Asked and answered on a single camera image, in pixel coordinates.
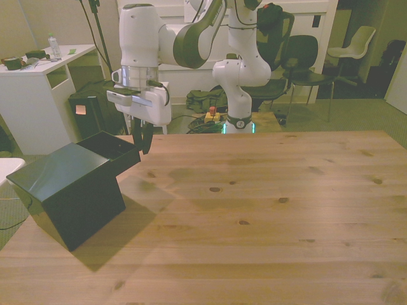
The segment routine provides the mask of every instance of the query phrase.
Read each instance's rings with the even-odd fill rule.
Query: wood grain
[[[74,252],[25,221],[1,305],[407,304],[407,151],[384,132],[158,135],[141,158]]]

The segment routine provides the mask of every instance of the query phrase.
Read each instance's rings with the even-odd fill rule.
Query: water bottle
[[[52,34],[52,33],[49,33],[48,35],[49,35],[48,41],[50,42],[50,46],[51,46],[51,49],[52,49],[53,57],[54,57],[54,58],[57,58],[57,59],[61,59],[61,58],[62,58],[62,56],[61,56],[61,50],[59,49],[59,45],[58,45],[57,39],[56,39],[55,37],[53,37],[53,34]]]

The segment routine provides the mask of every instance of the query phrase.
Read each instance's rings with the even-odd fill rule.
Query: open black box
[[[138,162],[135,145],[100,132],[7,179],[37,225],[73,251],[124,211],[116,176]]]

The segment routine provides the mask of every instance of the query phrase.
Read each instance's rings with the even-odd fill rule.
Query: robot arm
[[[128,4],[120,13],[121,69],[112,73],[117,86],[135,94],[108,91],[108,99],[130,116],[162,126],[171,120],[165,96],[154,92],[158,65],[196,69],[208,59],[226,9],[229,45],[236,60],[216,63],[213,76],[228,97],[227,132],[251,132],[251,97],[240,86],[262,86],[270,67],[256,47],[256,7],[261,0],[202,0],[200,16],[192,24],[165,24],[150,4]]]

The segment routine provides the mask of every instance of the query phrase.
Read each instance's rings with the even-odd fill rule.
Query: white chair
[[[22,168],[25,161],[21,158],[0,158],[0,191],[6,187],[6,176]]]
[[[329,48],[328,55],[335,58],[354,58],[360,59],[365,56],[368,51],[370,41],[375,35],[376,29],[374,27],[362,26],[360,27],[350,41],[347,48]],[[349,78],[341,76],[344,62],[342,61],[337,81],[343,81],[347,84],[357,86],[357,83],[349,80]]]

